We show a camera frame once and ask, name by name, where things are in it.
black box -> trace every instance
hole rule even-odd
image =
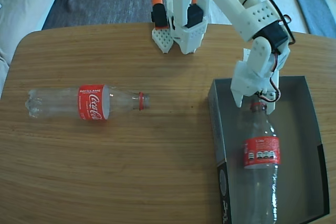
[[[270,115],[280,138],[277,224],[303,224],[330,212],[326,162],[319,126],[305,77],[280,77],[281,99]],[[220,184],[223,224],[243,224],[247,210],[242,180],[243,142],[250,121],[247,106],[237,108],[231,79],[213,81],[208,94]],[[249,105],[249,98],[244,103]]]

wood grain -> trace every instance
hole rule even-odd
[[[242,42],[209,25],[202,47],[162,54],[152,24],[69,27],[19,44],[0,101],[0,223],[221,223],[206,97],[233,74]],[[320,124],[336,218],[336,41],[296,34],[282,75],[305,75]],[[151,95],[151,109],[106,123],[33,120],[38,87],[110,83]]]

coca-cola bottle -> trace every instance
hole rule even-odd
[[[28,94],[26,108],[33,118],[70,116],[84,120],[107,120],[120,113],[149,108],[147,94],[120,91],[104,84],[33,89]]]
[[[264,103],[253,102],[250,110],[253,120],[244,148],[248,200],[244,224],[274,224],[277,221],[279,138],[269,122]]]

red bottle label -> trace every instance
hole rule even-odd
[[[78,112],[84,120],[105,120],[102,94],[104,85],[84,85],[78,91]]]
[[[280,164],[279,138],[261,136],[246,140],[244,165]]]

robotic arm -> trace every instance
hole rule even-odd
[[[269,0],[213,1],[244,41],[254,40],[249,56],[235,67],[231,91],[236,105],[241,107],[244,96],[258,94],[268,103],[270,114],[280,98],[279,70],[290,53],[288,30],[280,25],[280,16]],[[209,0],[197,0],[197,4],[191,4],[191,0],[167,0],[166,8],[169,27],[161,32],[178,43],[182,53],[195,52],[206,32]],[[152,36],[163,49],[158,31],[160,27],[156,26]],[[169,51],[171,45],[163,51]]]

